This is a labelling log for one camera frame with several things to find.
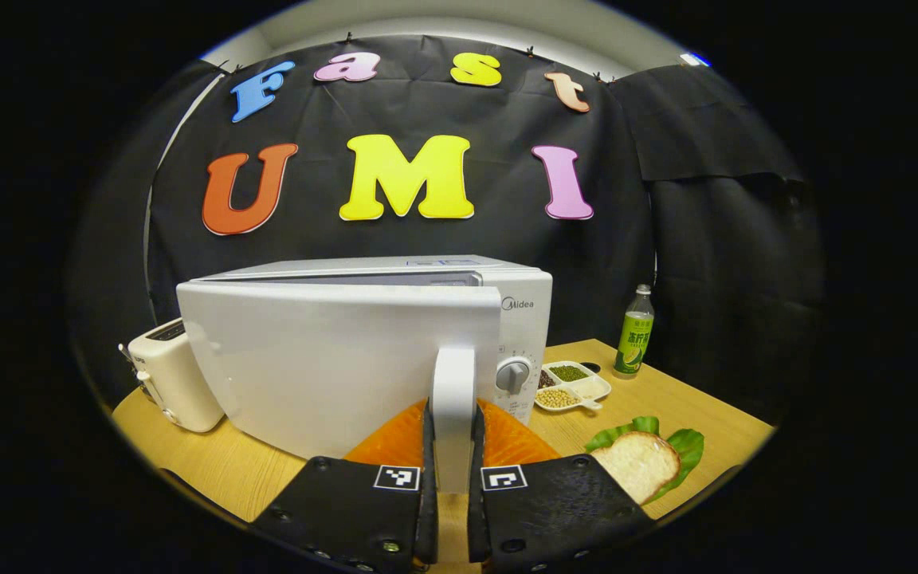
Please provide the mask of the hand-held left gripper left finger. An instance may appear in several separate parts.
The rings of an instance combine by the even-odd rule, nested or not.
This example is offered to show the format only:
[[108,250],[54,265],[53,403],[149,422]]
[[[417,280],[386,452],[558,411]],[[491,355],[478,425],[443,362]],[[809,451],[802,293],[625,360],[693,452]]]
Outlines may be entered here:
[[420,399],[345,458],[310,458],[251,531],[310,560],[310,573],[424,572],[438,527],[426,411]]

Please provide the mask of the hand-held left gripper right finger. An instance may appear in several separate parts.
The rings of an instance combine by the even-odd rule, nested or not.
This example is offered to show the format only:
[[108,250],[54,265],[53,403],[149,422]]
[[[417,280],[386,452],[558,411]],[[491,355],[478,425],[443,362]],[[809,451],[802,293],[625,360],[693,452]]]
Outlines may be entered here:
[[500,446],[488,421],[510,415],[478,403],[473,423],[467,537],[484,573],[602,573],[617,549],[655,521],[589,454],[489,464]]

